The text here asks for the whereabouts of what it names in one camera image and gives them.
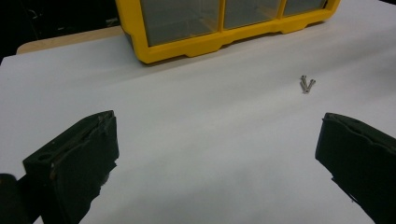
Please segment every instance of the screw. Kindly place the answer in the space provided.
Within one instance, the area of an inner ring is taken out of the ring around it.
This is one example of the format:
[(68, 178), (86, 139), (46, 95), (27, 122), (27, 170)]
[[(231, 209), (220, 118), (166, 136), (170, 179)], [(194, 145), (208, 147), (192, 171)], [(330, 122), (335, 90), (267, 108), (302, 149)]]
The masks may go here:
[(305, 94), (308, 94), (311, 91), (312, 86), (315, 84), (315, 80), (311, 79), (311, 81), (309, 81), (309, 86), (308, 88), (306, 88), (306, 91), (304, 92)]
[(301, 83), (303, 84), (304, 91), (308, 89), (308, 85), (306, 85), (306, 76), (301, 76)]

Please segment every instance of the yellow storage bin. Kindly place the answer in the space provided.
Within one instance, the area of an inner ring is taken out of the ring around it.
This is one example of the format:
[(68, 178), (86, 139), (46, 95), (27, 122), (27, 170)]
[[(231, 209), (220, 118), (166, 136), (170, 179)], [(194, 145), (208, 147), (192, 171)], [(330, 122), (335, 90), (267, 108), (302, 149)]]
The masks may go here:
[(153, 63), (219, 50), (235, 40), (302, 30), (340, 0), (116, 0), (137, 58)]

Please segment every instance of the dark background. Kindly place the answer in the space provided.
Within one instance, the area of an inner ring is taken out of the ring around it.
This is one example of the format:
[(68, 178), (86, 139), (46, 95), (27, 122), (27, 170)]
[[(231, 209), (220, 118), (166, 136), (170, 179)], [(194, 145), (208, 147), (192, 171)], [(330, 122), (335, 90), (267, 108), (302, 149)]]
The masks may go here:
[(119, 25), (115, 0), (0, 0), (0, 62), (27, 42)]
[(383, 2), (387, 2), (387, 3), (391, 3), (391, 4), (393, 4), (393, 5), (396, 5), (396, 0), (380, 0), (380, 1), (383, 1)]

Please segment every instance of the metal screw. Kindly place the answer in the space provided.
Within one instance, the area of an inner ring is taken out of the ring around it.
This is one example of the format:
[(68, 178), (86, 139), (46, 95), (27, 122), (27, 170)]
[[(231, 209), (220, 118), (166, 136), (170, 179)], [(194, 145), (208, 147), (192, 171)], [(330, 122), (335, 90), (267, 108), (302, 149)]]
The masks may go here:
[(301, 76), (301, 83), (303, 85), (304, 91), (308, 89), (308, 85), (306, 85), (306, 76)]
[(311, 79), (311, 81), (309, 81), (309, 86), (308, 88), (306, 88), (306, 91), (304, 92), (305, 94), (308, 94), (311, 91), (312, 86), (316, 83), (316, 81), (314, 79)]

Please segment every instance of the white table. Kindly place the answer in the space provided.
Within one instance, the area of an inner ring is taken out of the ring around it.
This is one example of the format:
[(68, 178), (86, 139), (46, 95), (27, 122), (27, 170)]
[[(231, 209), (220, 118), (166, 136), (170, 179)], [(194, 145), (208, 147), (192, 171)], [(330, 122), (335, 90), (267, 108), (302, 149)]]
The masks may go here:
[(22, 177), (24, 158), (108, 109), (118, 167), (81, 223), (373, 223), (314, 155), (326, 112), (396, 136), (396, 7), (344, 0), (301, 32), (150, 66), (123, 35), (5, 58), (0, 171)]

